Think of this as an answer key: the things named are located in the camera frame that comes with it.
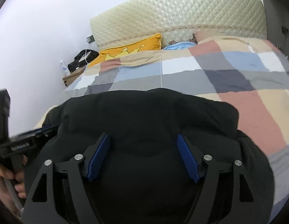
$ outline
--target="hand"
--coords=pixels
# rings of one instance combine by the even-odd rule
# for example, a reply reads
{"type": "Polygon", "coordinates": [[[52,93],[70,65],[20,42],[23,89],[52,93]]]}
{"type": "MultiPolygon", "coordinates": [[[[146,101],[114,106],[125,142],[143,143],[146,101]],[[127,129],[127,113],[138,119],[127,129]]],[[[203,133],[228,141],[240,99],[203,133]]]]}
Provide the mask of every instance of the hand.
{"type": "MultiPolygon", "coordinates": [[[[23,156],[23,165],[26,165],[27,157],[23,156]]],[[[20,198],[26,198],[26,191],[24,185],[24,172],[19,172],[14,174],[12,171],[8,170],[6,167],[0,164],[0,200],[8,207],[12,212],[18,213],[17,208],[12,200],[11,195],[9,194],[5,183],[3,181],[5,179],[16,179],[19,184],[15,185],[15,190],[18,192],[18,196],[20,198]]]]}

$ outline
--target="wall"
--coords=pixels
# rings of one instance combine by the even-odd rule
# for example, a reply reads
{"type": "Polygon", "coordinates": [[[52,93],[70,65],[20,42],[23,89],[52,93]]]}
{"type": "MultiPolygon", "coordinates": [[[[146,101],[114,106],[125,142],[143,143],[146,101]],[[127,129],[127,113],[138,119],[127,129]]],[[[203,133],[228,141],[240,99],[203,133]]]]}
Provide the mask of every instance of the wall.
{"type": "Polygon", "coordinates": [[[11,96],[9,130],[33,128],[65,89],[58,60],[87,44],[91,17],[126,0],[7,0],[0,10],[0,89],[11,96]]]}

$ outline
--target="black cloth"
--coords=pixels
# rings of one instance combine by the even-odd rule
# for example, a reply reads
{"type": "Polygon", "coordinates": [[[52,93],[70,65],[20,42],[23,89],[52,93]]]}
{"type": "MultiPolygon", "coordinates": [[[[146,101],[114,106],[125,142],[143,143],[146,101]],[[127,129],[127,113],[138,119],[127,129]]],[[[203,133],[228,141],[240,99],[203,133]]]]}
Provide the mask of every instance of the black cloth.
{"type": "Polygon", "coordinates": [[[26,189],[45,160],[68,161],[107,132],[110,150],[98,180],[87,186],[105,223],[183,223],[202,186],[189,178],[178,152],[176,139],[183,132],[217,161],[243,162],[269,219],[272,170],[237,124],[232,105],[167,89],[72,98],[47,115],[44,125],[59,125],[58,135],[26,166],[26,189]]]}

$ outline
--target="headboard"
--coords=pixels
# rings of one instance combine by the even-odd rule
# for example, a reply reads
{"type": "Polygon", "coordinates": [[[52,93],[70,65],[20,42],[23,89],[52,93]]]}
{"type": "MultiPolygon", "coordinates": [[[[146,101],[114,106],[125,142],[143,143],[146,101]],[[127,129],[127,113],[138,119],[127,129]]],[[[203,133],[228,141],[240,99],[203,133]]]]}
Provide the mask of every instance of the headboard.
{"type": "Polygon", "coordinates": [[[90,19],[98,48],[130,44],[155,33],[187,41],[198,30],[241,37],[267,38],[261,0],[129,0],[90,19]]]}

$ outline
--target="diamond quilted pattern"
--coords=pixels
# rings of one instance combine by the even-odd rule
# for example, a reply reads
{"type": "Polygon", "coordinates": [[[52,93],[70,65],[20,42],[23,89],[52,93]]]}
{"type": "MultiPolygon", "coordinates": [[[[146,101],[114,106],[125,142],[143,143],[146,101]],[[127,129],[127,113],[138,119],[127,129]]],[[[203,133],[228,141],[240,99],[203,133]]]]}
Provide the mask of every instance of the diamond quilted pattern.
{"type": "Polygon", "coordinates": [[[267,38],[260,0],[130,0],[90,20],[99,49],[163,35],[162,47],[186,41],[198,30],[241,37],[267,38]]]}

